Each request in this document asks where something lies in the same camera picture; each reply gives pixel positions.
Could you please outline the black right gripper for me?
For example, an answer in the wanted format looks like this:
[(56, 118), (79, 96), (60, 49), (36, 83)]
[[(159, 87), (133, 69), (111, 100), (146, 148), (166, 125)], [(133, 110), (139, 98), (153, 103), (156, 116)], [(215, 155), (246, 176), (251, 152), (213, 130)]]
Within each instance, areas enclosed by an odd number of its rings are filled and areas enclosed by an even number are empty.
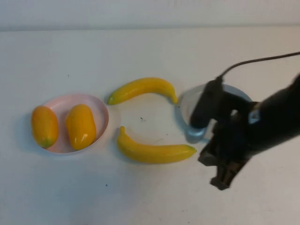
[[(219, 102), (214, 116), (217, 122), (213, 128), (213, 150), (203, 149), (198, 158), (205, 166), (217, 167), (217, 174), (210, 184), (219, 190), (228, 189), (244, 167), (244, 161), (240, 160), (245, 159), (246, 126), (251, 106), (251, 102), (231, 93), (223, 94)], [(233, 161), (219, 161), (219, 158)]]

